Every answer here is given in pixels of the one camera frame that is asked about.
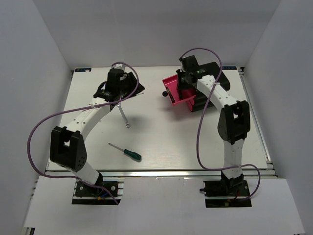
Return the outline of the pink top drawer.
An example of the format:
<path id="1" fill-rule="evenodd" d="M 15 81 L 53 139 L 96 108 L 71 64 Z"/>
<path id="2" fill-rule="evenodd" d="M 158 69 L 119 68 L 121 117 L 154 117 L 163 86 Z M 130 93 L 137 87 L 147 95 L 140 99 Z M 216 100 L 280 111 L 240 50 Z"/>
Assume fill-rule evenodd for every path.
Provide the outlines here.
<path id="1" fill-rule="evenodd" d="M 196 98 L 196 90 L 194 88 L 179 91 L 177 75 L 163 79 L 162 83 L 165 87 L 165 91 L 169 95 L 172 105 L 186 102 L 189 109 L 192 110 L 191 106 L 195 104 L 194 99 Z"/>

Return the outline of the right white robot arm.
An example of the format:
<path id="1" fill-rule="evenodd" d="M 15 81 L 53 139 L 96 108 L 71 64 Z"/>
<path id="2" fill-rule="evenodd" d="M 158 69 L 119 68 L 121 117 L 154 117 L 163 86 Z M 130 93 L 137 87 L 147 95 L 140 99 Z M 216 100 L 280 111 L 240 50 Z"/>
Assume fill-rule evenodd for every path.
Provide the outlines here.
<path id="1" fill-rule="evenodd" d="M 244 183 L 241 169 L 242 148 L 250 131 L 250 110 L 247 101 L 239 101 L 229 94 L 230 82 L 216 62 L 200 65 L 194 55 L 181 57 L 177 70 L 179 97 L 183 90 L 195 89 L 220 113 L 218 134 L 224 142 L 224 165 L 219 181 L 207 181 L 200 189 L 208 197 L 236 197 Z"/>

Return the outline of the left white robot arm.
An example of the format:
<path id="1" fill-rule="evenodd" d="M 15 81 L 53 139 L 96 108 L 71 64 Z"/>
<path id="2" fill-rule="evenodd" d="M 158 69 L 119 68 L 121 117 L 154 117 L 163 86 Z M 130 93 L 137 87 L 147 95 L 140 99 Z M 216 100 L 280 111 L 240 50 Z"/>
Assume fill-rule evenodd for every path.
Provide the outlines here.
<path id="1" fill-rule="evenodd" d="M 68 169 L 74 176 L 87 183 L 92 195 L 103 191 L 100 172 L 87 161 L 85 140 L 96 124 L 126 97 L 134 97 L 145 90 L 132 72 L 110 69 L 107 80 L 101 83 L 89 103 L 64 127 L 56 126 L 51 132 L 50 161 Z"/>

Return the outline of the blue corner label right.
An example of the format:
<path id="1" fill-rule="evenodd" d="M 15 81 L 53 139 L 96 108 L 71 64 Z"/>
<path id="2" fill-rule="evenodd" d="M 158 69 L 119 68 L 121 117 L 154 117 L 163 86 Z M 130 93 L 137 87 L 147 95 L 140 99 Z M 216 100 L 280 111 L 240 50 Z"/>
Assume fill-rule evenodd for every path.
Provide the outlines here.
<path id="1" fill-rule="evenodd" d="M 236 66 L 223 66 L 223 70 L 237 70 Z"/>

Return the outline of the blue corner label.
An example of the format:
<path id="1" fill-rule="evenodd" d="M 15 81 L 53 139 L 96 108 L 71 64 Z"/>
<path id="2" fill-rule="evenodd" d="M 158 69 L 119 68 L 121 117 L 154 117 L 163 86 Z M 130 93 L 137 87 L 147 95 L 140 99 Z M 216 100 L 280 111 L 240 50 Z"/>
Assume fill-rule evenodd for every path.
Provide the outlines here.
<path id="1" fill-rule="evenodd" d="M 74 72 L 91 72 L 91 68 L 76 68 Z"/>
<path id="2" fill-rule="evenodd" d="M 237 70 L 236 66 L 223 66 L 223 70 Z"/>

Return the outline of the silver combination wrench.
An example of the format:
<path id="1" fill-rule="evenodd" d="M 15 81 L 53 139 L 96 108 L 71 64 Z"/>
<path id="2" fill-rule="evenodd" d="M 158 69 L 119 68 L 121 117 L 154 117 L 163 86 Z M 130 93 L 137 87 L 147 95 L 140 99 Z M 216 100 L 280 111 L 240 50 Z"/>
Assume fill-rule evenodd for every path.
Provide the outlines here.
<path id="1" fill-rule="evenodd" d="M 123 109 L 122 109 L 122 107 L 121 107 L 121 103 L 118 103 L 116 106 L 118 107 L 118 109 L 119 109 L 119 111 L 120 111 L 120 114 L 121 114 L 121 116 L 122 116 L 122 118 L 123 118 L 123 120 L 124 120 L 124 122 L 125 122 L 125 126 L 126 126 L 127 128 L 130 128 L 131 125 L 130 125 L 130 123 L 129 123 L 127 117 L 125 116 L 125 113 L 124 113 L 124 111 L 123 111 Z"/>

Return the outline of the blue corner label left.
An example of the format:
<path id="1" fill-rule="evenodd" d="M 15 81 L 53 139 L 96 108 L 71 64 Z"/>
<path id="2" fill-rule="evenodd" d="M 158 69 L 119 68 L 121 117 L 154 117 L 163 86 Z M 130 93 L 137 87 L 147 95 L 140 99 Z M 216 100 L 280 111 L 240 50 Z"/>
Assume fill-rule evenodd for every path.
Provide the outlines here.
<path id="1" fill-rule="evenodd" d="M 76 68 L 74 72 L 91 72 L 91 68 Z"/>

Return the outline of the large green-handled screwdriver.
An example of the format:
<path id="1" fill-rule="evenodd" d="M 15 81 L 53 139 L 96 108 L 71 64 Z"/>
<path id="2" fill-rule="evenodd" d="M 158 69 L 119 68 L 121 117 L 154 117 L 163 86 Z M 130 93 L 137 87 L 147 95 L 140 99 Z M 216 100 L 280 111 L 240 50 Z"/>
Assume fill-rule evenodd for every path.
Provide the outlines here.
<path id="1" fill-rule="evenodd" d="M 128 149 L 122 149 L 112 143 L 108 143 L 109 146 L 118 149 L 119 151 L 123 152 L 124 155 L 130 157 L 131 159 L 133 159 L 134 161 L 140 162 L 142 160 L 142 156 L 136 152 L 130 151 Z"/>

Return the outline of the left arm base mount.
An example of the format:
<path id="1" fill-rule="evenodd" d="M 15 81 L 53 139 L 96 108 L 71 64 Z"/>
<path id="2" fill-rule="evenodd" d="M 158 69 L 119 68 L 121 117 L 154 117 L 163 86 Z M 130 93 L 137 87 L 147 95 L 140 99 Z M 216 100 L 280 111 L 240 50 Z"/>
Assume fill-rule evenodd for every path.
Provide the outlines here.
<path id="1" fill-rule="evenodd" d="M 114 178 L 104 178 L 103 188 L 106 188 L 115 200 L 119 203 L 122 199 L 124 180 Z M 80 181 L 75 182 L 73 197 L 73 205 L 101 205 L 101 206 L 117 206 L 113 198 L 107 191 L 100 188 L 92 188 L 86 186 Z"/>

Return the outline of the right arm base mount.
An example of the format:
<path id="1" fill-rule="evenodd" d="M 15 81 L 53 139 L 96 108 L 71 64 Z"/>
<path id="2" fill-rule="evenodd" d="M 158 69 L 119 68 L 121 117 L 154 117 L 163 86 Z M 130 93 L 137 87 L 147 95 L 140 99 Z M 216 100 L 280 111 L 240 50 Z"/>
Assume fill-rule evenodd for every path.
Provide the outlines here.
<path id="1" fill-rule="evenodd" d="M 206 208 L 251 208 L 247 181 L 227 189 L 222 181 L 204 181 L 199 192 L 205 197 Z"/>

